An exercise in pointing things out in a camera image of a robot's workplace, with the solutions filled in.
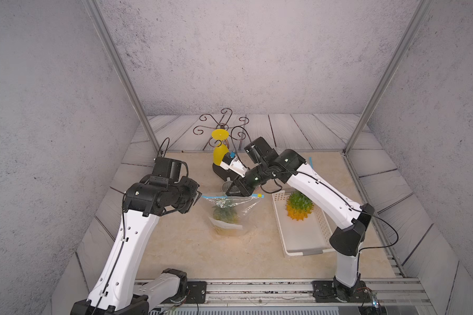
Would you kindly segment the pineapple from bag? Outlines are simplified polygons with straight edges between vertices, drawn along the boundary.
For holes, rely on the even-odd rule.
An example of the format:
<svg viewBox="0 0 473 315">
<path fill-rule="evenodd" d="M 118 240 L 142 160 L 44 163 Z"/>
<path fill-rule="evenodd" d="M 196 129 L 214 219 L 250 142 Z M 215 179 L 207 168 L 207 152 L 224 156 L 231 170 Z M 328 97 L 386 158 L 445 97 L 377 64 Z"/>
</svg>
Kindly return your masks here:
<svg viewBox="0 0 473 315">
<path fill-rule="evenodd" d="M 307 219 L 314 207 L 314 203 L 298 190 L 293 192 L 286 201 L 287 215 L 296 221 Z"/>
</svg>

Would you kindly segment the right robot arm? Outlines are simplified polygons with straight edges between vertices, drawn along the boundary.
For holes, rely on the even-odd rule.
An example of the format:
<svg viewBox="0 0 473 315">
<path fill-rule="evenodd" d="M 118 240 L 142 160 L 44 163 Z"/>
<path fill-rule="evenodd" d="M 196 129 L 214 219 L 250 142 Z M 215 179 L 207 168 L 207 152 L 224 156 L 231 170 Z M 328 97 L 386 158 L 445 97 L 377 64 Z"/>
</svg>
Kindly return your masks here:
<svg viewBox="0 0 473 315">
<path fill-rule="evenodd" d="M 224 170 L 236 173 L 231 185 L 237 187 L 237 195 L 250 196 L 269 180 L 280 180 L 320 207 L 336 224 L 329 239 L 336 252 L 332 287 L 340 300 L 352 296 L 360 283 L 359 257 L 365 249 L 362 243 L 367 229 L 376 217 L 374 207 L 368 203 L 360 205 L 336 190 L 294 150 L 277 153 L 262 137 L 252 141 L 244 150 L 255 163 L 252 169 L 247 168 L 236 153 L 226 153 L 217 162 Z"/>
</svg>

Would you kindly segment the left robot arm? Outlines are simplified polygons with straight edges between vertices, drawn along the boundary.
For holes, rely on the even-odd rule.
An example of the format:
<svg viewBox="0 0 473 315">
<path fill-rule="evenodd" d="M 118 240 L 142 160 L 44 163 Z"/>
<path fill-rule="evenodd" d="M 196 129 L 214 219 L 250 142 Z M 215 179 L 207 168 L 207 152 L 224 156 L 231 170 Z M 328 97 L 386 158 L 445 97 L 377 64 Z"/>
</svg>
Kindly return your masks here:
<svg viewBox="0 0 473 315">
<path fill-rule="evenodd" d="M 149 238 L 161 217 L 186 214 L 201 197 L 199 184 L 182 170 L 186 162 L 166 157 L 165 139 L 152 172 L 130 186 L 122 198 L 121 222 L 105 267 L 88 298 L 74 303 L 72 314 L 149 314 L 162 304 L 175 306 L 189 296 L 186 272 L 165 269 L 134 293 L 135 278 Z"/>
</svg>

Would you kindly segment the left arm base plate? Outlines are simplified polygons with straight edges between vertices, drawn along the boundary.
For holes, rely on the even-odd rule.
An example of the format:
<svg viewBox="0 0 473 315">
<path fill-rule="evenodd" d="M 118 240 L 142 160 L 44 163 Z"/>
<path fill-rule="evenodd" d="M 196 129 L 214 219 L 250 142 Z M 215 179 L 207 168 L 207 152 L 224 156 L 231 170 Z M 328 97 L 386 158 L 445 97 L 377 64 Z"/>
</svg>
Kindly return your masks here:
<svg viewBox="0 0 473 315">
<path fill-rule="evenodd" d="M 205 281 L 188 281 L 179 288 L 179 292 L 165 300 L 166 303 L 182 304 L 205 304 L 208 283 Z"/>
</svg>

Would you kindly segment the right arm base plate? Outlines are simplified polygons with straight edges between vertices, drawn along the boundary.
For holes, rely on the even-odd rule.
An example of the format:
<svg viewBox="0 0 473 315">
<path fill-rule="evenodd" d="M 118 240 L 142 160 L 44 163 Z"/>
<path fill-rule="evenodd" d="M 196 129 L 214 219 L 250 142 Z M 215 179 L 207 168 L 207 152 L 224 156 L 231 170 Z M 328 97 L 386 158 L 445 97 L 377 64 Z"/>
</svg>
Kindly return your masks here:
<svg viewBox="0 0 473 315">
<path fill-rule="evenodd" d="M 367 304 L 373 299 L 363 281 L 357 281 L 353 287 L 346 287 L 337 280 L 316 280 L 311 284 L 316 303 Z"/>
</svg>

